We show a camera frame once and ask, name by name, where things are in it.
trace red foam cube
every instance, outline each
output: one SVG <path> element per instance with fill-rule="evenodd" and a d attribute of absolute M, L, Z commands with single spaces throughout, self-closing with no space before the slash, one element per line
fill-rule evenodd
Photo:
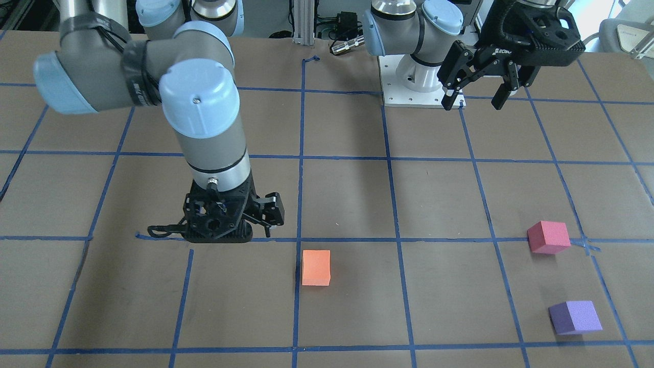
<path fill-rule="evenodd" d="M 329 286 L 331 278 L 329 250 L 302 251 L 302 285 Z"/>
<path fill-rule="evenodd" d="M 527 236 L 533 253 L 556 254 L 570 247 L 570 236 L 565 223 L 540 221 L 527 230 Z"/>

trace foam cube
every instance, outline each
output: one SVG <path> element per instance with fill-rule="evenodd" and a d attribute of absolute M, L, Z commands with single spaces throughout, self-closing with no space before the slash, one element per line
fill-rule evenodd
<path fill-rule="evenodd" d="M 592 301 L 567 301 L 549 307 L 557 335 L 580 335 L 602 330 Z"/>
<path fill-rule="evenodd" d="M 328 286 L 331 278 L 330 251 L 302 251 L 302 285 Z"/>
<path fill-rule="evenodd" d="M 570 247 L 565 223 L 540 221 L 527 230 L 529 248 L 533 253 L 556 254 Z"/>

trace white mounting plate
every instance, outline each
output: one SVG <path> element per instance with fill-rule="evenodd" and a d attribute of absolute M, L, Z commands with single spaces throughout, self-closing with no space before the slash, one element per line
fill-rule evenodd
<path fill-rule="evenodd" d="M 437 89 L 433 92 L 416 92 L 406 88 L 395 75 L 395 69 L 404 55 L 388 55 L 379 57 L 379 75 L 381 88 L 384 91 L 384 105 L 395 107 L 426 107 L 442 109 L 441 100 L 445 92 Z M 466 105 L 463 91 L 458 95 L 454 106 Z"/>

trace blue tape grid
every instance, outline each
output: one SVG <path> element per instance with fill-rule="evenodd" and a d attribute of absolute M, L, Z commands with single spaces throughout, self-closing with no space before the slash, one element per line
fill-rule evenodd
<path fill-rule="evenodd" d="M 468 133 L 468 127 L 466 126 L 466 117 L 463 114 L 463 103 L 458 109 L 459 117 L 461 118 L 461 124 L 463 125 L 463 132 L 466 136 L 466 143 L 468 144 L 468 151 L 470 152 L 470 158 L 472 159 L 472 166 L 475 170 L 475 176 L 477 178 L 477 186 L 479 187 L 479 194 L 481 195 L 481 201 L 484 205 L 484 212 L 486 213 L 486 220 L 489 224 L 490 237 L 495 247 L 495 255 L 497 256 L 498 264 L 500 265 L 500 272 L 502 273 L 502 280 L 504 281 L 504 288 L 506 289 L 506 297 L 509 301 L 509 306 L 511 307 L 511 315 L 513 316 L 513 323 L 515 324 L 515 332 L 518 336 L 518 341 L 520 344 L 520 351 L 523 353 L 523 361 L 525 362 L 525 368 L 530 368 L 529 357 L 527 356 L 527 349 L 525 347 L 525 340 L 523 338 L 523 332 L 520 328 L 520 321 L 518 320 L 518 313 L 515 309 L 515 303 L 513 303 L 513 295 L 511 294 L 511 286 L 509 285 L 509 277 L 506 274 L 506 268 L 504 267 L 504 260 L 502 259 L 502 252 L 500 250 L 500 245 L 495 236 L 495 229 L 492 225 L 491 211 L 489 210 L 488 202 L 486 201 L 486 194 L 484 192 L 484 186 L 481 182 L 481 174 L 479 173 L 479 168 L 477 167 L 477 161 L 475 159 L 475 153 L 472 149 L 472 142 L 470 141 L 470 135 Z"/>
<path fill-rule="evenodd" d="M 415 343 L 413 341 L 413 324 L 411 323 L 411 310 L 409 309 L 409 293 L 407 292 L 406 274 L 404 272 L 404 256 L 402 255 L 402 237 L 400 236 L 400 219 L 398 218 L 398 204 L 395 196 L 395 181 L 393 180 L 393 165 L 390 159 L 390 143 L 388 140 L 388 126 L 386 123 L 386 109 L 381 106 L 381 122 L 384 130 L 384 144 L 388 167 L 388 182 L 390 183 L 390 203 L 393 208 L 393 223 L 395 226 L 395 243 L 398 248 L 398 264 L 400 266 L 400 283 L 402 285 L 402 299 L 404 301 L 404 315 L 407 323 L 407 336 L 409 337 L 409 352 L 411 355 L 411 368 L 417 368 L 415 357 Z"/>
<path fill-rule="evenodd" d="M 52 341 L 52 347 L 50 348 L 50 352 L 48 354 L 48 360 L 45 365 L 46 368 L 50 368 L 52 366 L 52 360 L 54 359 L 54 355 L 59 346 L 59 340 L 61 339 L 61 334 L 63 333 L 63 327 L 66 324 L 66 318 L 68 317 L 68 312 L 70 311 L 71 303 L 73 302 L 73 297 L 75 296 L 75 290 L 77 289 L 77 282 L 79 281 L 82 268 L 84 267 L 86 255 L 88 254 L 90 240 L 93 238 L 93 231 L 95 230 L 97 219 L 100 216 L 102 205 L 104 204 L 105 198 L 107 196 L 107 191 L 109 190 L 109 183 L 111 182 L 111 178 L 114 175 L 116 164 L 118 163 L 118 158 L 120 157 L 120 150 L 122 149 L 122 145 L 125 142 L 125 137 L 127 136 L 129 125 L 131 123 L 133 116 L 134 116 L 134 107 L 131 108 L 127 121 L 125 122 L 125 128 L 123 129 L 122 135 L 120 136 L 120 141 L 118 142 L 118 148 L 116 148 L 116 152 L 114 153 L 114 160 L 112 161 L 111 167 L 109 168 L 109 173 L 107 174 L 107 180 L 105 181 L 105 186 L 102 190 L 102 194 L 100 195 L 100 199 L 98 200 L 97 207 L 95 208 L 95 214 L 88 231 L 87 240 L 84 242 L 84 247 L 82 249 L 82 258 L 80 260 L 79 266 L 77 267 L 77 272 L 75 274 L 75 277 L 73 278 L 73 284 L 71 285 L 70 291 L 68 292 L 68 298 L 66 299 L 66 304 L 63 308 L 63 312 L 61 313 L 61 320 L 59 322 L 59 326 L 57 327 L 57 332 L 54 335 L 54 340 Z"/>
<path fill-rule="evenodd" d="M 6 31 L 3 31 L 0 33 L 0 40 L 4 37 Z M 81 270 L 81 267 L 84 262 L 84 258 L 82 258 L 77 275 L 75 277 L 75 280 L 73 282 L 73 285 L 71 286 L 71 291 L 69 293 L 68 299 L 66 306 L 64 308 L 64 311 L 62 313 L 60 325 L 58 327 L 57 334 L 55 336 L 53 345 L 50 349 L 0 349 L 0 355 L 22 355 L 22 354 L 48 354 L 48 363 L 46 364 L 46 367 L 51 366 L 52 364 L 52 358 L 54 355 L 57 354 L 171 354 L 171 367 L 174 365 L 174 360 L 175 360 L 175 354 L 193 354 L 193 353 L 202 353 L 202 352 L 222 352 L 222 353 L 236 353 L 236 352 L 292 352 L 294 359 L 293 359 L 293 367 L 295 368 L 297 365 L 297 353 L 298 351 L 302 352 L 318 352 L 318 351 L 362 351 L 362 350 L 409 350 L 411 352 L 411 357 L 412 357 L 412 366 L 416 367 L 415 363 L 415 351 L 416 350 L 448 350 L 448 349 L 456 349 L 456 350 L 461 350 L 461 349 L 486 349 L 486 348 L 520 348 L 523 351 L 523 357 L 525 359 L 525 365 L 528 367 L 528 357 L 526 355 L 526 348 L 544 348 L 544 347 L 555 347 L 555 346 L 621 346 L 624 345 L 628 348 L 630 358 L 632 360 L 632 364 L 634 367 L 638 367 L 638 364 L 635 360 L 633 351 L 631 349 L 631 346 L 654 346 L 654 340 L 629 340 L 627 338 L 627 335 L 625 333 L 625 330 L 623 328 L 623 325 L 621 323 L 621 320 L 619 318 L 617 309 L 615 308 L 615 304 L 613 303 L 613 299 L 611 298 L 610 292 L 608 290 L 608 287 L 604 281 L 604 277 L 601 273 L 601 270 L 598 266 L 597 260 L 594 255 L 591 255 L 591 259 L 593 260 L 594 267 L 597 271 L 598 277 L 600 278 L 600 282 L 602 284 L 602 287 L 604 289 L 604 292 L 606 294 L 607 300 L 611 306 L 611 309 L 613 311 L 613 315 L 615 317 L 615 320 L 617 322 L 617 325 L 620 329 L 621 335 L 623 337 L 623 340 L 615 340 L 615 341 L 576 341 L 576 342 L 524 342 L 522 340 L 521 332 L 520 332 L 520 327 L 519 327 L 519 322 L 517 319 L 517 313 L 515 311 L 515 306 L 513 305 L 513 300 L 511 297 L 511 291 L 509 288 L 508 284 L 508 279 L 506 277 L 506 270 L 504 269 L 504 263 L 502 260 L 502 256 L 498 247 L 499 242 L 524 242 L 526 241 L 526 238 L 497 238 L 494 236 L 494 230 L 492 229 L 492 221 L 490 219 L 490 213 L 487 207 L 487 204 L 485 202 L 485 194 L 483 192 L 483 185 L 481 183 L 481 177 L 479 176 L 479 171 L 477 169 L 477 163 L 478 162 L 522 162 L 522 163 L 534 163 L 534 164 L 554 164 L 557 166 L 557 171 L 559 172 L 562 184 L 564 185 L 564 188 L 566 188 L 566 195 L 568 196 L 568 199 L 570 201 L 571 206 L 573 207 L 573 211 L 575 212 L 575 217 L 577 220 L 577 225 L 580 229 L 580 232 L 582 234 L 582 239 L 573 239 L 572 243 L 578 246 L 585 246 L 588 249 L 592 249 L 595 251 L 600 251 L 598 247 L 591 246 L 588 244 L 588 242 L 594 242 L 594 243 L 634 243 L 634 244 L 654 244 L 653 239 L 608 239 L 608 238 L 587 238 L 584 234 L 583 231 L 581 231 L 581 223 L 579 221 L 578 214 L 576 213 L 574 209 L 574 202 L 572 201 L 572 197 L 570 196 L 569 190 L 567 189 L 567 184 L 565 184 L 565 180 L 562 176 L 562 173 L 559 168 L 559 164 L 590 164 L 590 165 L 631 165 L 634 168 L 634 171 L 636 172 L 636 175 L 638 176 L 640 183 L 642 184 L 644 191 L 647 193 L 650 201 L 654 204 L 654 199 L 652 198 L 651 191 L 645 184 L 644 180 L 642 179 L 642 176 L 638 170 L 638 166 L 654 166 L 654 162 L 635 162 L 633 161 L 624 141 L 622 140 L 621 136 L 619 135 L 619 132 L 617 131 L 610 115 L 608 114 L 608 111 L 606 109 L 607 104 L 623 104 L 623 105 L 654 105 L 654 102 L 636 102 L 636 101 L 603 101 L 600 99 L 595 87 L 592 84 L 591 79 L 589 78 L 588 74 L 586 73 L 585 69 L 583 68 L 583 65 L 581 64 L 580 61 L 577 61 L 579 63 L 579 66 L 581 67 L 584 76 L 588 80 L 595 96 L 597 97 L 596 101 L 587 101 L 587 100 L 557 100 L 557 99 L 539 99 L 539 98 L 532 98 L 531 95 L 529 94 L 529 91 L 527 90 L 528 97 L 527 98 L 511 98 L 512 100 L 523 100 L 523 101 L 529 101 L 532 104 L 532 108 L 534 110 L 534 113 L 537 117 L 537 120 L 539 122 L 539 125 L 542 129 L 543 136 L 548 144 L 548 148 L 550 148 L 550 152 L 552 154 L 553 159 L 552 160 L 502 160 L 502 159 L 482 159 L 482 158 L 475 158 L 473 155 L 472 151 L 472 144 L 470 142 L 470 138 L 468 136 L 468 131 L 467 127 L 465 126 L 465 120 L 464 120 L 464 115 L 463 112 L 460 110 L 460 116 L 462 119 L 462 124 L 464 125 L 464 131 L 466 133 L 466 139 L 468 141 L 468 148 L 470 150 L 471 158 L 419 158 L 419 157 L 391 157 L 390 156 L 390 149 L 388 148 L 388 132 L 386 129 L 386 122 L 385 122 L 385 117 L 383 119 L 383 124 L 384 124 L 384 129 L 385 129 L 385 143 L 387 146 L 387 155 L 386 157 L 353 157 L 353 156 L 305 156 L 303 155 L 303 124 L 304 124 L 304 96 L 306 93 L 327 93 L 327 94 L 381 94 L 380 92 L 373 92 L 373 91 L 330 91 L 330 90 L 307 90 L 305 89 L 305 64 L 306 62 L 310 62 L 311 60 L 318 60 L 317 57 L 308 59 L 308 60 L 303 60 L 302 63 L 302 89 L 284 89 L 284 88 L 251 88 L 251 87 L 241 87 L 239 88 L 240 90 L 265 90 L 265 91 L 284 91 L 284 92 L 300 92 L 302 93 L 302 103 L 301 103 L 301 145 L 300 145 L 300 154 L 298 156 L 293 156 L 293 155 L 252 155 L 254 158 L 289 158 L 289 159 L 299 159 L 300 161 L 300 181 L 298 183 L 298 189 L 299 189 L 299 195 L 298 195 L 298 236 L 297 238 L 272 238 L 272 239 L 267 239 L 267 238 L 257 238 L 254 239 L 254 241 L 257 242 L 265 242 L 265 241 L 295 241 L 297 243 L 297 259 L 296 259 L 296 300 L 295 300 L 295 307 L 294 307 L 294 343 L 293 346 L 290 347 L 239 347 L 239 348 L 177 348 L 177 342 L 179 341 L 179 333 L 181 331 L 181 320 L 183 317 L 183 312 L 184 312 L 184 305 L 185 305 L 185 298 L 186 298 L 186 293 L 188 291 L 188 279 L 190 277 L 190 270 L 192 266 L 192 257 L 193 257 L 193 251 L 192 249 L 190 250 L 189 253 L 189 260 L 188 260 L 188 266 L 187 266 L 187 271 L 186 271 L 186 276 L 184 279 L 184 289 L 182 291 L 182 300 L 180 303 L 180 310 L 179 310 L 179 315 L 178 315 L 178 320 L 176 324 L 176 329 L 175 329 L 175 341 L 173 343 L 173 347 L 170 349 L 167 348 L 151 348 L 151 349 L 129 349 L 129 348 L 97 348 L 97 349 L 60 349 L 57 347 L 59 338 L 61 337 L 61 332 L 63 331 L 63 326 L 65 324 L 65 319 L 75 292 L 75 288 L 77 285 L 77 280 L 79 276 L 79 272 Z M 29 83 L 0 83 L 0 86 L 21 86 L 21 87 L 34 87 L 34 84 L 29 84 Z M 490 99 L 491 97 L 488 96 L 467 96 L 468 98 L 471 99 Z M 611 125 L 611 128 L 613 129 L 615 135 L 617 136 L 617 139 L 619 140 L 623 150 L 625 151 L 625 154 L 628 157 L 628 162 L 602 162 L 602 161 L 563 161 L 563 160 L 557 160 L 554 152 L 551 148 L 551 145 L 549 144 L 549 140 L 547 138 L 547 134 L 542 126 L 542 122 L 540 121 L 540 117 L 538 116 L 538 112 L 534 106 L 534 101 L 548 101 L 548 102 L 566 102 L 566 103 L 599 103 L 600 106 L 602 106 L 602 109 L 606 115 L 606 118 Z M 84 254 L 86 254 L 86 251 L 88 251 L 88 244 L 89 240 L 92 239 L 92 233 L 95 228 L 95 224 L 97 223 L 97 218 L 99 216 L 102 203 L 104 201 L 107 189 L 109 187 L 109 183 L 111 181 L 111 177 L 113 175 L 114 169 L 116 162 L 118 160 L 119 156 L 182 156 L 181 153 L 136 153 L 136 152 L 121 152 L 122 148 L 122 143 L 124 142 L 124 138 L 127 134 L 128 128 L 129 128 L 129 123 L 131 121 L 131 118 L 133 116 L 133 109 L 129 115 L 129 119 L 126 123 L 125 130 L 123 132 L 123 135 L 121 137 L 121 141 L 119 143 L 118 149 L 116 152 L 86 152 L 86 151 L 29 151 L 29 144 L 31 143 L 31 140 L 33 139 L 33 136 L 35 135 L 41 121 L 43 120 L 43 116 L 47 110 L 47 106 L 44 108 L 44 111 L 42 112 L 42 115 L 39 118 L 39 121 L 37 121 L 36 126 L 34 127 L 32 133 L 30 134 L 30 137 L 28 138 L 24 148 L 21 151 L 18 150 L 2 150 L 0 151 L 0 154 L 19 154 L 19 158 L 17 159 L 16 164 L 14 165 L 12 172 L 10 173 L 10 176 L 7 178 L 7 181 L 5 182 L 5 186 L 3 187 L 3 192 L 4 194 L 7 191 L 7 188 L 9 187 L 9 184 L 11 182 L 11 179 L 15 175 L 19 165 L 20 161 L 24 157 L 24 155 L 114 155 L 114 162 L 111 166 L 108 178 L 105 182 L 105 187 L 103 189 L 103 194 L 101 196 L 101 199 L 98 203 L 96 213 L 94 215 L 94 220 L 91 226 L 91 229 L 89 231 L 88 236 L 0 236 L 0 240 L 62 240 L 62 241 L 84 241 Z M 388 174 L 389 174 L 389 181 L 391 185 L 391 194 L 392 194 L 392 203 L 393 203 L 393 210 L 394 210 L 394 220 L 396 224 L 396 237 L 395 238 L 302 238 L 301 237 L 301 190 L 302 190 L 302 170 L 303 170 L 303 160 L 304 159 L 318 159 L 318 160 L 386 160 L 388 162 Z M 397 219 L 397 209 L 396 209 L 396 203 L 395 203 L 395 197 L 394 197 L 394 183 L 392 180 L 392 161 L 400 161 L 400 160 L 436 160 L 436 161 L 459 161 L 459 162 L 471 162 L 475 168 L 475 175 L 477 176 L 477 183 L 479 185 L 480 193 L 484 201 L 485 205 L 485 211 L 487 213 L 487 219 L 489 220 L 489 229 L 491 231 L 491 238 L 461 238 L 461 239 L 446 239 L 446 238 L 401 238 L 400 237 L 400 231 L 399 231 L 399 226 L 398 226 L 398 219 Z M 392 346 L 313 346 L 309 348 L 299 348 L 298 347 L 298 321 L 299 321 L 299 267 L 300 267 L 300 244 L 301 242 L 396 242 L 398 245 L 398 258 L 400 262 L 400 272 L 401 272 L 401 278 L 403 279 L 402 282 L 402 287 L 403 287 L 403 297 L 405 300 L 405 311 L 407 314 L 407 333 L 409 334 L 409 345 L 392 345 Z M 425 345 L 425 344 L 413 344 L 413 336 L 412 336 L 412 328 L 411 328 L 411 321 L 410 321 L 410 311 L 408 309 L 408 301 L 407 301 L 407 294 L 406 294 L 406 287 L 405 287 L 405 282 L 404 282 L 404 264 L 402 261 L 402 248 L 401 248 L 401 243 L 402 242 L 492 242 L 496 248 L 496 254 L 498 256 L 498 262 L 500 264 L 500 269 L 502 271 L 502 276 L 505 282 L 505 287 L 507 289 L 507 295 L 510 301 L 511 309 L 512 309 L 512 314 L 514 318 L 514 322 L 516 324 L 516 330 L 519 335 L 519 340 L 520 342 L 518 343 L 495 343 L 495 344 L 433 344 L 433 345 Z"/>

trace purple foam cube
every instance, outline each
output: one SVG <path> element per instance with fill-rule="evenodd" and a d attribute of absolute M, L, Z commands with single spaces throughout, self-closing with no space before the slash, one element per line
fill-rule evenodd
<path fill-rule="evenodd" d="M 580 335 L 602 330 L 592 301 L 567 301 L 549 307 L 557 335 Z"/>

